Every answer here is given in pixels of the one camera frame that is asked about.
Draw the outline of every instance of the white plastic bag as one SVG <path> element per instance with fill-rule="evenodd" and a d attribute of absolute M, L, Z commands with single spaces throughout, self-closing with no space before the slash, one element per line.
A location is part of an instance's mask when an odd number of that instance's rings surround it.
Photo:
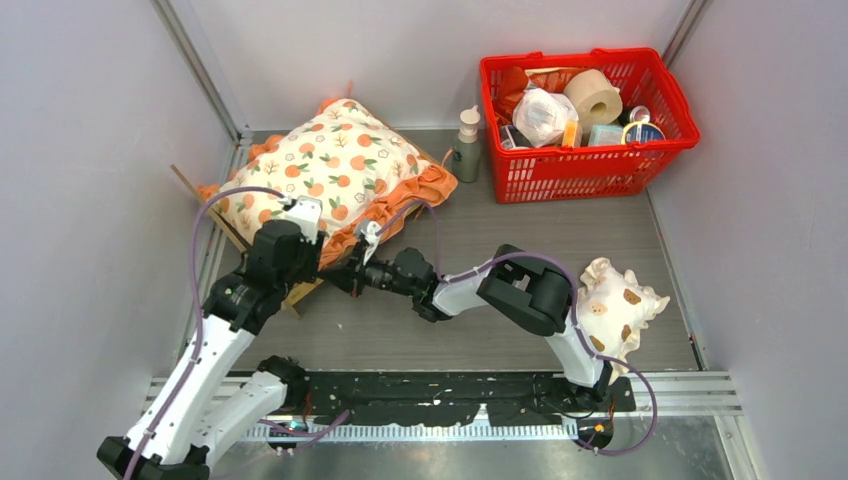
<path fill-rule="evenodd" d="M 563 94 L 548 93 L 532 83 L 512 113 L 512 123 L 534 147 L 562 142 L 565 123 L 577 121 L 577 109 Z"/>

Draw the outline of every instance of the tin can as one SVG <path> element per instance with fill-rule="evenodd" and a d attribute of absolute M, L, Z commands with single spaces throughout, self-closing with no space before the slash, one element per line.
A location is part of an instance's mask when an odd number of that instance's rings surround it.
<path fill-rule="evenodd" d="M 636 105 L 635 107 L 627 107 L 621 111 L 621 115 L 618 116 L 618 123 L 622 125 L 628 125 L 633 122 L 645 122 L 648 123 L 651 121 L 651 111 L 648 110 L 648 107 L 644 105 Z"/>

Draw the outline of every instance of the gray floor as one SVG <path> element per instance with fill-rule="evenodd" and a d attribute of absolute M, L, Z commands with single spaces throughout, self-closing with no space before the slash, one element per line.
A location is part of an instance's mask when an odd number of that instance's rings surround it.
<path fill-rule="evenodd" d="M 455 132 L 404 134 L 441 157 Z M 478 265 L 502 243 L 559 258 L 577 276 L 600 256 L 609 257 L 619 270 L 632 269 L 641 284 L 671 295 L 672 301 L 643 332 L 641 349 L 628 360 L 646 371 L 696 368 L 645 195 L 500 205 L 484 162 L 477 183 L 461 183 L 437 211 L 445 273 Z M 434 245 L 433 222 L 425 214 L 408 222 L 377 255 L 390 260 L 399 250 L 414 246 L 432 260 Z M 236 250 L 230 248 L 221 272 L 237 262 Z M 290 355 L 308 369 L 558 369 L 543 339 L 489 307 L 430 324 L 412 312 L 406 298 L 366 291 L 354 300 L 325 285 L 301 301 L 298 311 L 301 320 L 288 312 L 270 319 L 236 368 L 253 369 L 269 355 Z"/>

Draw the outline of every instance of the toilet paper roll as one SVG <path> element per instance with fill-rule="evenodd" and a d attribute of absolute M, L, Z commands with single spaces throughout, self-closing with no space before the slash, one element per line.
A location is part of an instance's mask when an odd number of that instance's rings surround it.
<path fill-rule="evenodd" d="M 583 131 L 594 125 L 606 125 L 621 115 L 621 96 L 600 70 L 586 70 L 565 86 L 565 96 L 571 100 L 580 116 Z"/>

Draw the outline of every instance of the plastic bag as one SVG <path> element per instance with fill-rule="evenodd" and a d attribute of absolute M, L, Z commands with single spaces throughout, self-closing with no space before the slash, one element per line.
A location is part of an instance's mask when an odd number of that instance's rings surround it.
<path fill-rule="evenodd" d="M 507 68 L 504 70 L 498 91 L 493 99 L 498 125 L 504 126 L 512 123 L 512 114 L 515 112 L 515 107 L 518 106 L 529 85 L 536 85 L 549 93 L 562 93 L 568 81 L 583 70 L 585 69 L 575 67 L 526 71 L 515 66 Z"/>
<path fill-rule="evenodd" d="M 565 124 L 577 121 L 577 110 L 568 97 L 561 93 L 548 93 L 531 85 L 524 92 L 512 122 L 534 147 L 544 147 L 562 141 Z"/>

